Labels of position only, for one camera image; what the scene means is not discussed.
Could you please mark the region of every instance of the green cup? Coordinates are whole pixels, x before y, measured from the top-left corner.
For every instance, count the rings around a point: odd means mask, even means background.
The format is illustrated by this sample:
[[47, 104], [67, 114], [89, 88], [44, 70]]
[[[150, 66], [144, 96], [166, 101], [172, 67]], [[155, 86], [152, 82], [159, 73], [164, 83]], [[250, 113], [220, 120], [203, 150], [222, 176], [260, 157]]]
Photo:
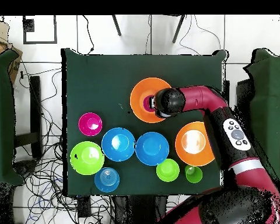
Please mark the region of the green cup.
[[156, 174], [160, 180], [171, 182], [175, 180], [180, 173], [180, 167], [175, 160], [166, 159], [156, 167]]
[[199, 167], [188, 165], [184, 171], [185, 177], [191, 183], [198, 183], [202, 179], [202, 170]]

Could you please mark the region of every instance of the plastic cup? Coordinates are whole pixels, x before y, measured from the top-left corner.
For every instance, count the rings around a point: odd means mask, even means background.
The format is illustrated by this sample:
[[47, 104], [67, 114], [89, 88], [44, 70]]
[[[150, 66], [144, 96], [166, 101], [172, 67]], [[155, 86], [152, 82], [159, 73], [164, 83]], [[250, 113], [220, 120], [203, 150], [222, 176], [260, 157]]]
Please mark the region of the plastic cup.
[[184, 169], [185, 177], [191, 183], [198, 183], [202, 180], [202, 170], [200, 167], [187, 165]]
[[180, 173], [180, 167], [175, 160], [166, 159], [156, 167], [156, 174], [160, 180], [171, 182], [175, 180]]
[[96, 187], [104, 193], [114, 191], [118, 187], [119, 181], [119, 174], [110, 167], [104, 167], [99, 170], [94, 178]]

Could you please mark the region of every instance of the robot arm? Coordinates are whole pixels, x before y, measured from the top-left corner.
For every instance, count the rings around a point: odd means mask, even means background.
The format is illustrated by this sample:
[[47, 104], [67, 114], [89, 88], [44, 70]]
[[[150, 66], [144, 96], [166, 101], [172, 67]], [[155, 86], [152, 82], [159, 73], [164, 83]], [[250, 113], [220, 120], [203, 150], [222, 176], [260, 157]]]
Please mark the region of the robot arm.
[[150, 106], [162, 118], [200, 110], [217, 164], [237, 185], [214, 188], [203, 192], [204, 196], [191, 197], [160, 222], [280, 223], [280, 194], [231, 109], [216, 90], [207, 86], [163, 89], [150, 99]]

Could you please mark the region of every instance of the blue bowl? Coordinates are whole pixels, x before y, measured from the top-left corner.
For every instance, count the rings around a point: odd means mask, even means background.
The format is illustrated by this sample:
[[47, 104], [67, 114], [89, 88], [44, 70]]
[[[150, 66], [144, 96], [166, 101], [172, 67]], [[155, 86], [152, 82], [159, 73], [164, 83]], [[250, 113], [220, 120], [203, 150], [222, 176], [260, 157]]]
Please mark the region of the blue bowl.
[[136, 155], [142, 163], [148, 166], [156, 166], [162, 163], [168, 154], [168, 141], [157, 132], [147, 132], [137, 140]]
[[114, 162], [129, 159], [135, 151], [135, 138], [124, 128], [113, 128], [101, 140], [104, 154]]

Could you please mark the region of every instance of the red robot arm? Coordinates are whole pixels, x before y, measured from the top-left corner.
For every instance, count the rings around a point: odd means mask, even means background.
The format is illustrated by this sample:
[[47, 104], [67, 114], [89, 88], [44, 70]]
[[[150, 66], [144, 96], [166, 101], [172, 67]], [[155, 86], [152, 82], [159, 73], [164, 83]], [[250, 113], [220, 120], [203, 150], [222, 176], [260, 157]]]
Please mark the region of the red robot arm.
[[263, 214], [261, 221], [266, 224], [280, 223], [280, 193], [262, 166], [231, 109], [216, 90], [206, 86], [163, 89], [157, 92], [152, 99], [152, 107], [155, 108], [155, 113], [159, 117], [171, 117], [185, 111], [200, 110], [204, 114], [206, 133], [220, 169], [225, 174], [232, 174], [235, 183], [241, 188], [241, 190], [235, 189], [233, 194], [229, 193], [228, 188], [224, 189], [225, 191], [222, 188], [214, 188], [203, 192], [202, 194], [208, 195], [208, 199], [204, 199], [204, 196], [192, 197], [173, 208], [160, 222], [166, 224], [237, 224], [241, 221], [238, 219], [226, 221], [226, 218], [222, 216], [229, 214], [230, 218], [238, 218], [241, 213], [234, 214], [234, 210], [228, 212], [224, 209], [217, 209], [214, 213], [215, 206], [210, 205], [220, 197], [240, 203], [239, 201], [245, 193], [256, 195], [258, 190], [270, 193], [269, 213], [265, 216]]

